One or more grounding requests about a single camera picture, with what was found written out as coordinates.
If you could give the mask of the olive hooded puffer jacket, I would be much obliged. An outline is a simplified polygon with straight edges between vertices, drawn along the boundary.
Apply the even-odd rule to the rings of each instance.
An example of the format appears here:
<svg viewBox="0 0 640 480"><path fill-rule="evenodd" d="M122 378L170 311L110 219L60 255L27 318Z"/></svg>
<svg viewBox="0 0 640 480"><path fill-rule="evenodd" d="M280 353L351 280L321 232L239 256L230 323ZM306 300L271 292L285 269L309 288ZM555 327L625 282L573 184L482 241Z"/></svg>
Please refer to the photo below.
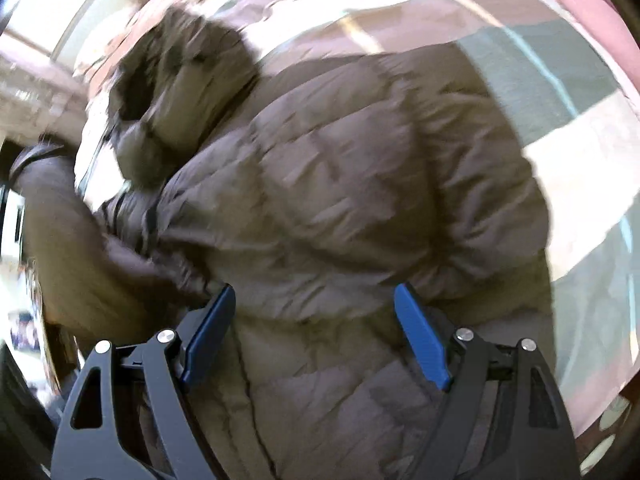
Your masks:
<svg viewBox="0 0 640 480"><path fill-rule="evenodd" d="M430 431L394 288L463 325L551 324L549 213L454 44L264 74L234 29L170 9L120 61L129 188L91 210L54 134L10 179L49 324L136 344L220 283L236 313L193 399L235 479L395 479Z"/></svg>

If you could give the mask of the folded pink blanket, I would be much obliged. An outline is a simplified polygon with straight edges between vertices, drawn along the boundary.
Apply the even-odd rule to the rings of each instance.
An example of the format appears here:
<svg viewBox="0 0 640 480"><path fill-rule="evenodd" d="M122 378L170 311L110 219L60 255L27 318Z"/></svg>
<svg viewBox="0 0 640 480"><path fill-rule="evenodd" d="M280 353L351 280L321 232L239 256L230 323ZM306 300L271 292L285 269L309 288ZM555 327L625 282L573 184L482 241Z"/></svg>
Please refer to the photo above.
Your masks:
<svg viewBox="0 0 640 480"><path fill-rule="evenodd" d="M556 0L608 51L639 90L639 47L611 0Z"/></svg>

